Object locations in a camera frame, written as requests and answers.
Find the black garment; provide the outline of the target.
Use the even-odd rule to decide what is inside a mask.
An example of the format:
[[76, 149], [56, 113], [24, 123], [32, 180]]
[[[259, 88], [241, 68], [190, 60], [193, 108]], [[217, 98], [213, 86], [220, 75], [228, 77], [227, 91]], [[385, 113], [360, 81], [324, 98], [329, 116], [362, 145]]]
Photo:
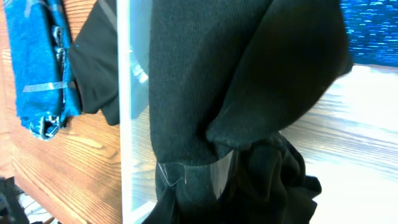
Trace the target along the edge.
[[102, 111], [119, 124], [116, 0], [97, 0], [70, 47], [69, 59], [84, 113]]
[[319, 180], [281, 131], [353, 61], [337, 0], [154, 1], [147, 223], [308, 223]]

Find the blue denim jeans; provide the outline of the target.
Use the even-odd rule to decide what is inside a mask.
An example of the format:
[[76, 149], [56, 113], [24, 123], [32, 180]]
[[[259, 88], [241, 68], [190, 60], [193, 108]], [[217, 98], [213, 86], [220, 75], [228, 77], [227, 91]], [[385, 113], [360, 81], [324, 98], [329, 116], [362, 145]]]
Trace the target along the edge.
[[61, 0], [3, 2], [21, 125], [52, 139], [81, 113], [69, 61], [72, 38]]

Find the blue sparkly garment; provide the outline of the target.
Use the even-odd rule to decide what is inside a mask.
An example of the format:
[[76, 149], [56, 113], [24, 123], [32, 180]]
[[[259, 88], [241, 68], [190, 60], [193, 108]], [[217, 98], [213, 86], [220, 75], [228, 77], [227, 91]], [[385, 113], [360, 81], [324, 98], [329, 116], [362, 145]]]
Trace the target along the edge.
[[358, 64], [397, 66], [397, 0], [342, 0], [349, 51]]

